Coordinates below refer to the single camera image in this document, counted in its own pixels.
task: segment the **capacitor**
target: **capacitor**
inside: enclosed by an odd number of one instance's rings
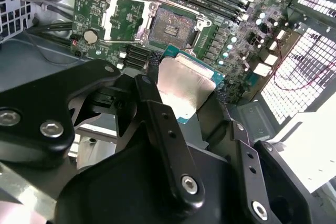
[[[259,13],[258,17],[261,18],[261,19],[263,19],[263,18],[266,17],[266,13],[261,12],[261,13]]]
[[[234,37],[234,36],[230,38],[230,41],[231,41],[232,43],[236,43],[237,40],[238,40],[237,37]]]
[[[257,46],[257,48],[261,47],[261,44],[258,41],[255,42],[255,45]]]
[[[264,34],[269,33],[269,28],[265,23],[260,24],[259,29]]]
[[[246,60],[246,56],[244,54],[240,53],[239,56],[242,60]]]
[[[273,26],[278,26],[279,22],[277,22],[275,19],[273,18],[269,18],[268,21],[273,25]]]
[[[265,40],[262,38],[262,36],[258,36],[258,37],[257,37],[257,41],[258,41],[260,44],[262,44],[262,43],[265,42]]]
[[[256,25],[259,26],[262,22],[263,22],[262,19],[259,18],[256,20]]]

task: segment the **red wire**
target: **red wire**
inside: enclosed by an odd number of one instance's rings
[[[281,90],[285,90],[285,91],[297,91],[297,90],[300,90],[300,89],[304,89],[310,85],[312,85],[319,77],[320,75],[325,72],[327,69],[329,69],[330,67],[332,66],[335,66],[336,65],[336,59],[334,59],[331,63],[329,63],[324,69],[322,69],[311,81],[309,81],[307,84],[299,87],[299,88],[295,88],[295,89],[286,89],[286,88],[283,88],[283,87],[280,87],[280,85],[277,83],[276,81],[276,73],[278,71],[278,69],[280,68],[280,66],[282,65],[282,63],[284,62],[285,59],[282,58],[282,53],[281,53],[281,50],[280,50],[280,47],[279,47],[279,44],[277,42],[277,39],[275,37],[275,35],[273,35],[274,37],[274,40],[275,42],[277,43],[277,48],[278,48],[278,51],[279,51],[279,54],[280,54],[280,59],[281,59],[281,63],[279,63],[278,67],[276,68],[276,70],[274,71],[274,84],[275,86],[277,86],[277,88],[281,89]]]

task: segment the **black cable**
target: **black cable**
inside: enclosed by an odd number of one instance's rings
[[[28,39],[30,40],[30,42],[36,47],[36,49],[39,51],[40,55],[50,64],[52,65],[55,65],[55,66],[71,66],[71,65],[74,65],[76,63],[78,63],[82,57],[78,58],[76,61],[74,62],[71,62],[71,63],[56,63],[56,62],[53,62],[51,60],[49,60],[45,55],[44,53],[42,52],[42,50],[39,48],[39,46],[35,43],[35,41],[33,40],[32,36],[26,32],[26,30],[23,31],[24,34],[28,37]]]
[[[56,43],[58,45],[70,48],[71,47],[71,42],[68,39],[63,39],[51,34],[46,34],[46,33],[33,33],[33,35],[40,37],[42,39],[46,39],[50,42]]]
[[[33,26],[27,29],[28,33],[40,33],[40,32],[47,32],[47,31],[69,31],[72,30],[72,23],[55,23],[43,26]]]

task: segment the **black plastic bracket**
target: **black plastic bracket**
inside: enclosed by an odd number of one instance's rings
[[[119,76],[114,65],[94,60],[0,93],[0,111],[19,115],[16,124],[0,126],[1,160],[33,166],[59,164],[74,140],[73,126],[86,97],[113,85]],[[42,133],[46,122],[56,122],[48,129],[51,136]]]
[[[231,163],[238,180],[239,201],[245,217],[253,223],[281,223],[271,211],[259,156],[249,146],[244,127],[230,121],[225,138],[209,142],[208,148]]]
[[[168,182],[172,205],[180,215],[190,215],[201,208],[205,189],[185,143],[180,127],[170,106],[162,104],[156,84],[148,76],[138,75],[131,88],[137,112],[134,118],[117,116],[118,142],[116,152],[132,145],[135,133],[144,128],[155,154],[162,161],[165,181]],[[197,183],[197,192],[191,194],[182,185],[182,178],[189,176]]]

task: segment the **black mounting arm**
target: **black mounting arm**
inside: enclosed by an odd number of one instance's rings
[[[198,111],[202,136],[225,159],[187,146],[154,80],[94,60],[0,93],[0,160],[51,169],[67,156],[74,128],[114,114],[116,154],[65,186],[54,223],[334,223],[276,150],[252,148],[212,98]]]

